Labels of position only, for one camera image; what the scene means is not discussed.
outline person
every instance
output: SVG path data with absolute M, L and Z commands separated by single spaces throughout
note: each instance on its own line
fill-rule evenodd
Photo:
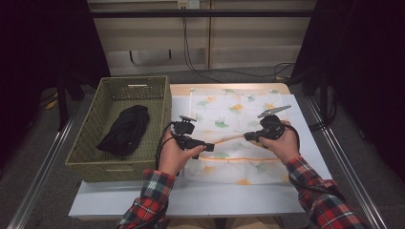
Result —
M 172 137 L 171 134 L 168 131 L 163 142 Z M 337 191 L 335 181 L 320 178 L 303 159 L 292 130 L 286 128 L 283 135 L 277 140 L 263 137 L 260 137 L 259 140 L 286 166 L 290 181 L 298 191 L 299 203 L 309 215 L 309 228 L 368 228 L 365 220 L 345 203 L 343 196 Z M 159 170 L 144 171 L 144 183 L 140 197 L 135 199 L 133 205 L 123 215 L 117 228 L 134 228 L 151 220 L 162 211 L 173 188 L 175 175 L 185 166 L 189 158 L 202 151 L 203 146 L 183 151 L 177 145 L 176 140 L 168 140 L 161 151 Z M 154 228 L 165 228 L 167 225 L 170 227 L 170 224 L 170 220 L 163 217 L 156 222 Z

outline black garment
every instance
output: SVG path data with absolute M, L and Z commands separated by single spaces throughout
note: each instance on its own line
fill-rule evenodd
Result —
M 123 110 L 97 148 L 116 156 L 132 154 L 146 132 L 149 119 L 147 107 L 136 105 Z

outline table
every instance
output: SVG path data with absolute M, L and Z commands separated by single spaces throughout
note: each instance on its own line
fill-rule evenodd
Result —
M 284 84 L 183 84 L 171 85 L 172 117 L 188 110 L 190 88 L 274 89 L 282 94 L 288 119 L 301 139 L 300 152 L 322 178 L 331 178 L 328 168 L 292 94 Z M 83 220 L 119 219 L 139 196 L 141 181 L 82 182 L 69 216 Z M 279 216 L 302 213 L 297 191 L 289 183 L 236 185 L 197 182 L 179 176 L 170 195 L 169 218 L 222 218 Z

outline wicker basket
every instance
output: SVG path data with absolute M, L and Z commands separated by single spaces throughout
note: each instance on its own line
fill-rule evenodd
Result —
M 142 105 L 150 121 L 139 147 L 129 156 L 99 151 L 121 111 Z M 102 78 L 89 112 L 66 159 L 66 166 L 86 182 L 141 180 L 144 169 L 155 168 L 161 132 L 171 120 L 172 95 L 167 76 Z

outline plaid shirt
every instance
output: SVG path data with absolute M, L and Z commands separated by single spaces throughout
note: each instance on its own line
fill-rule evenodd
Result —
M 301 156 L 291 160 L 287 169 L 291 178 L 300 184 L 337 191 L 333 180 L 320 178 Z M 295 188 L 301 206 L 309 214 L 309 228 L 369 228 L 344 200 L 298 186 Z
M 333 180 L 323 180 L 298 156 L 287 164 L 290 176 L 301 184 L 319 188 L 336 188 Z M 140 197 L 118 223 L 117 228 L 134 228 L 142 222 L 150 220 L 163 209 L 173 188 L 175 178 L 160 171 L 145 170 L 143 187 Z M 301 206 L 309 214 L 309 228 L 368 228 L 344 201 L 336 196 L 312 192 L 296 187 Z M 160 219 L 157 228 L 163 225 L 165 219 Z

